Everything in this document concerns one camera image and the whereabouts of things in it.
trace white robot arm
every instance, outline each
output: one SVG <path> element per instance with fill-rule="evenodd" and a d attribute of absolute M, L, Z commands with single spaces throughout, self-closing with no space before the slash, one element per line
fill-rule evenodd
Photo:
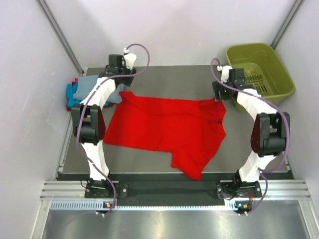
<path fill-rule="evenodd" d="M 218 81 L 213 82 L 216 100 L 234 99 L 245 108 L 255 121 L 251 136 L 252 151 L 246 163 L 235 173 L 231 184 L 217 184 L 218 192 L 222 198 L 226 198 L 225 195 L 230 196 L 230 198 L 247 197 L 249 193 L 259 197 L 256 195 L 258 194 L 256 189 L 260 188 L 258 183 L 260 171 L 264 170 L 276 156 L 285 150 L 286 127 L 281 114 L 260 100 L 257 90 L 245 83 L 243 69 L 232 69 L 230 66 L 224 66 L 218 67 L 217 70 L 222 71 L 220 81 L 229 88 Z M 290 116 L 286 112 L 283 114 L 289 126 Z"/>
<path fill-rule="evenodd" d="M 255 96 L 259 96 L 255 89 L 244 89 L 244 91 L 249 92 Z M 239 92 L 237 95 L 237 103 L 243 106 L 254 120 L 256 119 L 257 114 L 260 113 L 277 113 L 277 111 L 274 108 L 270 107 L 267 103 L 261 101 L 258 98 L 246 95 L 242 92 Z M 252 150 L 244 166 L 239 169 L 241 180 L 244 182 L 258 181 L 260 176 L 259 168 L 265 169 L 266 166 L 275 158 L 276 156 L 272 154 L 259 157 L 258 154 Z"/>
<path fill-rule="evenodd" d="M 133 70 L 134 63 L 136 61 L 136 55 L 129 53 L 127 49 L 124 49 L 123 56 L 121 55 L 110 55 L 109 57 L 109 64 L 107 67 L 111 68 L 111 72 L 113 70 L 113 74 L 117 75 L 118 69 L 121 67 L 124 68 L 126 72 L 131 73 Z M 105 158 L 104 158 L 104 152 L 103 152 L 103 136 L 105 133 L 105 125 L 103 117 L 99 118 L 99 115 L 102 113 L 101 110 L 109 98 L 110 94 L 116 89 L 117 82 L 112 79 L 112 76 L 105 76 L 108 74 L 108 72 L 104 72 L 103 74 L 100 74 L 96 85 L 90 92 L 90 94 L 85 98 L 81 105 L 86 104 L 88 101 L 88 108 L 92 109 L 90 110 L 90 114 L 87 115 L 87 118 L 94 118 L 95 122 L 91 121 L 91 132 L 94 135 L 99 134 L 99 137 L 96 137 L 95 139 L 83 139 L 81 141 L 81 145 L 83 149 L 85 150 L 86 155 L 93 161 L 93 163 L 106 175 L 109 175 L 109 168 L 106 165 Z M 73 118 L 73 132 L 76 135 L 77 129 L 76 126 L 79 122 L 79 113 L 81 112 L 81 105 L 77 105 L 74 108 L 72 108 L 72 118 Z M 81 134 L 85 134 L 86 130 L 82 127 Z M 96 181 L 105 180 L 104 176 L 99 173 L 95 167 L 93 167 L 92 162 L 89 162 L 90 166 L 90 178 Z"/>

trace blue cloth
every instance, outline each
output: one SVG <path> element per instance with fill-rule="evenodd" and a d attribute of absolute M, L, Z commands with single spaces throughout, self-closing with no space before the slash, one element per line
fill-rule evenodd
<path fill-rule="evenodd" d="M 66 97 L 68 98 L 67 107 L 71 108 L 74 104 L 81 103 L 81 100 L 76 100 L 73 98 L 74 93 L 78 89 L 78 83 L 76 82 L 74 86 L 72 84 L 68 84 L 66 86 Z M 106 101 L 104 106 L 108 106 L 109 102 Z"/>
<path fill-rule="evenodd" d="M 75 100 L 84 100 L 96 85 L 99 76 L 80 76 L 78 79 L 78 88 L 73 95 Z"/>
<path fill-rule="evenodd" d="M 117 88 L 110 94 L 108 97 L 108 102 L 119 104 L 122 102 L 122 97 L 120 96 L 120 92 L 124 90 L 125 85 L 119 84 Z"/>

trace white wall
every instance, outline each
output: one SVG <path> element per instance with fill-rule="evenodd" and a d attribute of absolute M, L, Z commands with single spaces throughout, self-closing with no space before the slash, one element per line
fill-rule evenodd
<path fill-rule="evenodd" d="M 283 102 L 291 116 L 291 161 L 319 212 L 319 4 L 306 0 L 276 50 L 296 92 Z"/>
<path fill-rule="evenodd" d="M 0 234 L 28 238 L 67 126 L 78 74 L 35 0 L 0 3 Z"/>
<path fill-rule="evenodd" d="M 295 0 L 47 0 L 83 68 L 144 44 L 151 65 L 207 65 L 226 49 L 272 43 Z M 146 62 L 136 51 L 137 65 Z"/>

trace folded cloth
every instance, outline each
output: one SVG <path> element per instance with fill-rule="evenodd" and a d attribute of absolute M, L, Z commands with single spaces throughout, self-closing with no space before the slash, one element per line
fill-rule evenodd
<path fill-rule="evenodd" d="M 171 166 L 200 180 L 217 152 L 225 131 L 225 107 L 215 99 L 203 101 L 138 97 L 120 92 L 104 142 L 172 153 Z"/>
<path fill-rule="evenodd" d="M 78 83 L 77 82 L 72 82 L 72 84 L 68 84 L 66 86 L 66 98 L 68 99 L 68 102 L 66 104 L 66 109 L 68 111 L 71 111 L 71 108 L 75 104 L 80 104 L 82 100 L 76 100 L 73 98 L 73 95 L 78 89 Z M 112 103 L 106 101 L 104 104 L 104 107 L 111 107 L 113 106 Z"/>
<path fill-rule="evenodd" d="M 84 100 L 96 85 L 98 78 L 98 75 L 80 76 L 78 79 L 78 89 L 74 93 L 73 98 L 80 101 Z"/>
<path fill-rule="evenodd" d="M 99 76 L 81 76 L 77 82 L 77 90 L 73 95 L 73 99 L 75 100 L 84 100 L 94 88 L 97 83 Z M 117 86 L 115 91 L 113 91 L 107 102 L 119 104 L 122 101 L 122 97 L 120 96 L 119 92 L 124 90 L 124 84 L 120 84 Z"/>

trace red cloth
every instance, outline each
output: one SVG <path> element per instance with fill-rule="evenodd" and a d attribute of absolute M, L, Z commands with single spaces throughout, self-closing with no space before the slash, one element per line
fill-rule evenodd
<path fill-rule="evenodd" d="M 203 101 L 138 97 L 120 92 L 104 137 L 108 144 L 172 153 L 171 166 L 200 180 L 205 165 L 225 137 L 225 107 L 215 99 Z"/>

